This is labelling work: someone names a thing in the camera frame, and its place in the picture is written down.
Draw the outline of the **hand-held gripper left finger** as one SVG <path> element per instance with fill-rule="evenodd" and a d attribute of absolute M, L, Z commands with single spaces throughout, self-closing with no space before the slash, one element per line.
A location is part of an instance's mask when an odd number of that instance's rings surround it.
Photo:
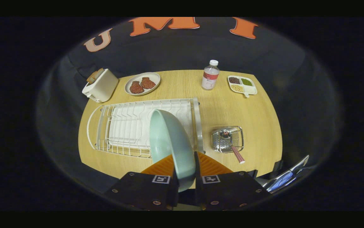
<path fill-rule="evenodd" d="M 175 155 L 171 153 L 142 172 L 127 172 L 105 197 L 127 208 L 171 211 L 178 205 L 179 181 Z"/>

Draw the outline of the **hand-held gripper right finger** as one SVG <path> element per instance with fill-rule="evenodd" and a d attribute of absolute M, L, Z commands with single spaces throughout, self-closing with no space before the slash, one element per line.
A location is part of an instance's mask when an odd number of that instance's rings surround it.
<path fill-rule="evenodd" d="M 215 159 L 195 152 L 196 201 L 203 211 L 249 209 L 271 199 L 248 172 L 232 172 Z"/>

